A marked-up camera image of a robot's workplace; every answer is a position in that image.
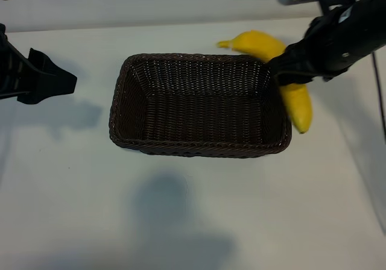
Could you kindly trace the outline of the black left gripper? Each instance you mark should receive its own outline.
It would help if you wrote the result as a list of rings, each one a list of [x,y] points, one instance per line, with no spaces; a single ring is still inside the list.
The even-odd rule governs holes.
[[[27,60],[8,41],[5,29],[5,25],[1,24],[1,99],[17,96],[17,101],[23,104],[38,104],[50,97],[74,93],[75,75],[58,67],[46,54],[33,48]]]

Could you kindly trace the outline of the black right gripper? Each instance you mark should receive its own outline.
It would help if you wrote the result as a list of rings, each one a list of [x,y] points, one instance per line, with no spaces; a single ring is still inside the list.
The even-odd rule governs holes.
[[[307,84],[316,76],[333,78],[378,49],[378,1],[359,0],[334,9],[321,1],[323,15],[304,39],[268,62],[279,86]]]

